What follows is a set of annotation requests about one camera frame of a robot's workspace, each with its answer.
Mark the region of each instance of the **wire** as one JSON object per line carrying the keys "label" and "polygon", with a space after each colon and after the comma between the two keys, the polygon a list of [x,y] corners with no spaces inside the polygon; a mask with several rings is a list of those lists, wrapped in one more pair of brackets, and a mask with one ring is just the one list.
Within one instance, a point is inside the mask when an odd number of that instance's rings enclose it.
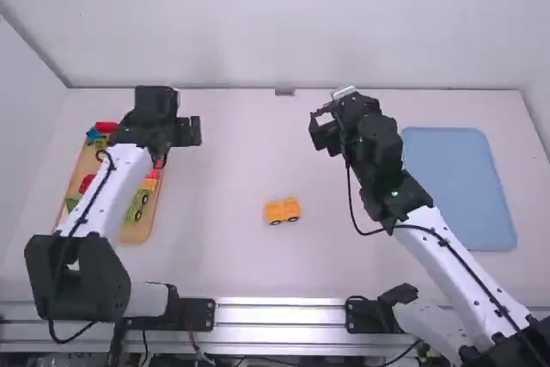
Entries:
{"label": "wire", "polygon": [[287,361],[277,360],[276,358],[269,358],[269,357],[263,357],[263,356],[244,356],[244,357],[228,357],[223,356],[224,358],[232,359],[232,360],[240,360],[239,363],[244,361],[245,358],[248,360],[260,360],[260,361],[266,361],[267,363],[274,363],[274,364],[281,364],[281,365],[288,365],[290,367],[299,367],[298,364],[290,363]]}
{"label": "wire", "polygon": [[247,356],[244,356],[244,357],[241,358],[241,360],[239,360],[239,362],[238,362],[237,364],[235,364],[233,367],[239,367],[239,366],[242,364],[242,362],[243,362],[244,360],[246,360],[246,359],[247,359]]}
{"label": "wire", "polygon": [[80,227],[83,223],[86,223],[88,220],[86,219],[86,216],[88,215],[90,209],[92,208],[92,205],[94,204],[95,200],[97,199],[98,195],[101,192],[101,189],[105,186],[107,183],[107,180],[109,179],[109,176],[111,176],[111,173],[116,169],[114,166],[113,158],[111,157],[111,154],[109,154],[106,150],[98,150],[95,153],[95,158],[98,161],[102,161],[99,158],[99,154],[104,154],[107,159],[109,160],[109,165],[107,167],[107,172],[105,173],[105,176],[100,182],[100,185],[95,190],[94,194],[92,195],[92,198],[90,199],[88,205],[86,205],[86,208],[84,208],[84,211],[82,212],[82,215],[75,221],[75,224],[70,229],[69,234],[64,239],[63,245],[61,247],[61,251],[59,252],[59,260],[56,265],[55,273],[53,275],[53,288],[52,288],[52,294],[50,295],[48,299],[48,330],[50,333],[50,337],[52,337],[52,340],[56,344],[67,344],[70,343],[72,340],[80,337],[82,334],[84,334],[86,331],[88,331],[92,326],[94,326],[97,321],[91,321],[86,326],[78,330],[76,333],[71,335],[68,339],[60,339],[56,333],[55,333],[55,327],[52,319],[52,307],[53,302],[57,298],[58,288],[59,288],[59,279],[61,277],[62,267],[65,259],[65,255],[67,255],[67,251],[69,250],[70,245],[70,239],[72,236],[76,233],[76,230],[78,227]]}
{"label": "wire", "polygon": [[353,203],[351,202],[351,178],[350,178],[350,163],[349,162],[345,163],[345,174],[346,174],[346,178],[347,178],[347,200],[348,200],[348,203],[350,205],[351,222],[353,223],[353,227],[355,228],[357,233],[360,234],[361,236],[369,236],[369,235],[374,235],[374,234],[379,234],[381,232],[384,232],[385,231],[384,228],[375,229],[374,231],[369,231],[369,232],[363,232],[362,230],[359,229],[358,223],[355,220],[355,214],[353,213]]}
{"label": "wire", "polygon": [[147,358],[149,358],[149,346],[147,345],[147,337],[145,336],[145,330],[142,330],[141,334],[142,334],[142,337],[144,339],[145,357],[144,357],[144,361],[141,362],[139,367],[144,367],[145,363],[147,363]]}
{"label": "wire", "polygon": [[450,245],[450,242],[445,240],[442,236],[440,236],[434,229],[428,229],[426,227],[422,227],[419,225],[411,225],[408,223],[400,223],[397,225],[394,225],[394,228],[404,228],[404,229],[417,229],[419,231],[425,232],[426,234],[430,234],[432,236],[435,236],[437,240],[439,241],[440,245],[442,247],[446,247],[453,256],[458,260],[458,262],[461,263],[461,265],[464,267],[466,272],[474,279],[476,284],[485,292],[485,294],[489,297],[489,301],[493,303],[500,314],[511,324],[511,326],[516,330],[517,336],[523,341],[523,343],[528,347],[528,349],[533,353],[535,358],[537,359],[537,362],[543,365],[544,367],[548,367],[548,364],[544,361],[540,353],[533,347],[533,344],[531,341],[524,335],[522,329],[517,325],[517,323],[514,321],[514,319],[511,317],[511,315],[508,313],[508,309],[502,305],[502,303],[492,294],[491,290],[487,288],[485,283],[481,280],[480,277],[474,272],[472,267],[470,267],[467,262],[461,257],[460,254],[456,252],[456,250]]}
{"label": "wire", "polygon": [[420,344],[422,342],[421,339],[417,339],[415,342],[413,342],[410,346],[407,347],[407,349],[402,352],[399,356],[397,356],[396,358],[393,358],[389,361],[387,361],[386,363],[384,364],[377,364],[377,365],[369,365],[369,366],[365,366],[365,367],[387,367],[393,363],[396,363],[398,362],[399,360],[401,360],[402,358],[404,358],[416,345]]}
{"label": "wire", "polygon": [[[345,171],[346,171],[346,178],[347,178],[347,195],[348,195],[348,201],[350,204],[350,215],[351,215],[351,221],[353,222],[353,226],[355,227],[355,230],[362,236],[367,235],[374,235],[381,232],[386,231],[384,228],[375,229],[374,231],[370,232],[363,232],[361,231],[358,226],[357,222],[355,221],[355,216],[353,214],[353,206],[351,204],[351,179],[350,179],[350,163],[345,161]],[[517,323],[514,321],[514,319],[508,314],[507,308],[502,305],[502,303],[491,293],[491,291],[487,288],[487,286],[481,281],[481,279],[478,277],[478,275],[472,270],[472,268],[467,264],[467,262],[456,252],[456,250],[451,247],[450,243],[445,240],[442,236],[440,236],[434,229],[428,229],[426,227],[422,227],[419,225],[411,225],[407,223],[400,223],[397,225],[394,225],[395,228],[403,228],[403,229],[418,229],[420,231],[425,232],[426,234],[430,234],[432,236],[435,236],[440,243],[442,247],[446,247],[454,256],[455,258],[461,263],[461,265],[464,267],[466,272],[474,279],[474,281],[477,283],[477,285],[485,292],[485,294],[489,297],[489,301],[493,303],[500,314],[503,315],[503,317],[511,324],[511,326],[514,328],[514,330],[517,333],[517,336],[523,341],[525,346],[528,347],[528,349],[533,353],[535,356],[537,362],[541,364],[544,367],[548,367],[548,364],[544,361],[540,353],[533,347],[533,344],[530,342],[530,340],[525,336],[522,329],[517,325]]]}
{"label": "wire", "polygon": [[215,366],[216,360],[214,359],[214,357],[203,352],[199,347],[199,345],[197,344],[197,340],[195,339],[195,334],[193,333],[193,326],[190,321],[187,322],[187,331],[189,332],[189,341],[191,341],[191,345],[193,350],[195,351],[197,360],[204,360],[206,363]]}

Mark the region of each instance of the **green toy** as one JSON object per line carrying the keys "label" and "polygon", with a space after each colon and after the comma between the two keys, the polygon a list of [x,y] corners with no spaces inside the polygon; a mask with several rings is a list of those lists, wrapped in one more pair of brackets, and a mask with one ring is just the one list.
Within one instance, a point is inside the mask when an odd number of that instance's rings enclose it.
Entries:
{"label": "green toy", "polygon": [[78,193],[76,195],[67,195],[67,197],[65,198],[65,206],[67,207],[67,211],[69,213],[75,209],[82,197],[83,195],[81,193]]}
{"label": "green toy", "polygon": [[149,201],[149,191],[146,189],[138,189],[134,199],[131,202],[130,208],[126,213],[127,223],[136,223],[141,219],[144,212],[144,206]]}

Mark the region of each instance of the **black clamp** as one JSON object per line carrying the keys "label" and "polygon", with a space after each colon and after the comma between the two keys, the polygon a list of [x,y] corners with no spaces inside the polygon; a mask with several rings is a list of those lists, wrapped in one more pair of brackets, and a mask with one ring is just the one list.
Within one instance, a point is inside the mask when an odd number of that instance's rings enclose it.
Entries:
{"label": "black clamp", "polygon": [[410,303],[418,296],[419,290],[410,284],[398,285],[376,300],[351,296],[345,300],[345,328],[350,334],[400,333],[393,306]]}

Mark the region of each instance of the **red block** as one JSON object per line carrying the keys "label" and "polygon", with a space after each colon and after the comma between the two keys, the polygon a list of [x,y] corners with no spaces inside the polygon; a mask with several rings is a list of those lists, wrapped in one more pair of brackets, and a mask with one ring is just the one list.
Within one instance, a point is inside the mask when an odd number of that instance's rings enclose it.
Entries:
{"label": "red block", "polygon": [[95,129],[99,133],[113,133],[117,130],[117,124],[116,122],[95,122]]}
{"label": "red block", "polygon": [[85,193],[89,187],[89,184],[92,182],[92,180],[94,180],[94,178],[95,178],[95,174],[88,174],[84,178],[82,178],[82,183],[78,188],[78,192]]}
{"label": "red block", "polygon": [[161,173],[158,169],[153,169],[149,175],[147,175],[147,178],[150,178],[152,180],[158,180],[161,177]]}

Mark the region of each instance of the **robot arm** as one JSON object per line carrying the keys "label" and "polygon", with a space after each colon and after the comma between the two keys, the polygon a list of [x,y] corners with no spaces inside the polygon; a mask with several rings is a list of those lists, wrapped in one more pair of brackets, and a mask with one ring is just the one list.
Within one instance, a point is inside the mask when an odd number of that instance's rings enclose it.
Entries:
{"label": "robot arm", "polygon": [[[320,124],[318,119],[326,114],[332,119]],[[422,318],[426,314],[413,316],[414,301],[394,309],[401,328],[455,364],[547,365],[550,320],[536,321],[454,236],[431,196],[403,168],[397,124],[382,114],[378,100],[353,87],[337,90],[331,102],[311,113],[309,133],[317,150],[345,158],[346,167],[357,176],[370,218],[424,266],[452,303],[474,346],[436,332]]]}
{"label": "robot arm", "polygon": [[201,144],[199,117],[178,118],[178,105],[171,88],[137,87],[135,107],[111,135],[113,146],[103,151],[79,204],[53,235],[28,242],[27,272],[41,318],[113,322],[178,312],[175,287],[132,283],[113,250],[128,205],[153,166],[163,166],[173,147]]}

